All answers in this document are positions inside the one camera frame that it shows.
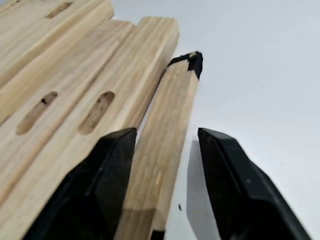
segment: white background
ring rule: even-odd
[[[174,17],[174,56],[203,53],[167,240],[219,239],[197,130],[235,137],[320,239],[320,1],[113,0],[115,18]]]

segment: wooden slat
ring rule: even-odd
[[[0,207],[0,239],[15,240],[25,233],[66,173],[100,137],[138,127],[178,38],[173,18],[139,22]],[[99,111],[105,113],[94,124],[94,115],[88,114]],[[84,123],[92,127],[88,134],[80,133]]]
[[[105,0],[2,87],[0,89],[0,123],[5,122],[21,104],[32,96],[35,90],[47,82],[53,67],[89,31],[111,17],[112,14],[112,6],[108,0]]]
[[[6,136],[0,139],[0,204],[133,29],[130,22],[105,20],[0,127]]]
[[[22,0],[4,6],[0,14],[0,88],[105,1],[109,0]],[[108,4],[106,18],[114,13]]]
[[[115,240],[147,240],[153,230],[165,230],[198,85],[188,65],[187,60],[174,63],[160,82],[135,148]]]

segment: oval hole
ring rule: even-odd
[[[45,95],[19,123],[16,128],[16,134],[26,134],[57,96],[58,93],[56,91]]]
[[[100,95],[79,127],[79,133],[81,135],[88,135],[96,128],[114,97],[115,94],[111,91]]]
[[[63,2],[62,4],[60,4],[59,6],[57,6],[53,11],[51,11],[46,18],[47,19],[53,19],[55,16],[57,16],[59,13],[63,12],[64,10],[66,10],[68,7],[70,7],[71,4],[73,4],[73,1],[69,1],[69,2]]]

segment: white table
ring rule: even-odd
[[[320,1],[112,2],[116,19],[176,18],[180,40],[174,55],[198,50],[204,57],[166,239],[219,239],[198,127],[235,137],[308,234],[320,239]]]

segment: wooden stick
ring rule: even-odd
[[[77,46],[89,31],[112,14],[110,2],[104,1],[2,87],[0,89],[0,123],[7,120],[39,86],[46,83],[54,66]]]
[[[115,240],[147,240],[164,231],[198,85],[187,60],[168,67],[135,148]]]
[[[34,159],[0,207],[0,239],[21,238],[66,173],[82,161],[98,139],[138,127],[177,45],[173,18],[144,17],[125,40],[60,128]],[[113,94],[93,129],[80,132],[104,94]]]
[[[80,19],[106,2],[108,9],[100,14],[110,18],[114,12],[109,0],[24,0],[0,14],[0,88]]]
[[[0,139],[0,204],[133,29],[130,22],[105,20],[0,127],[6,136]]]

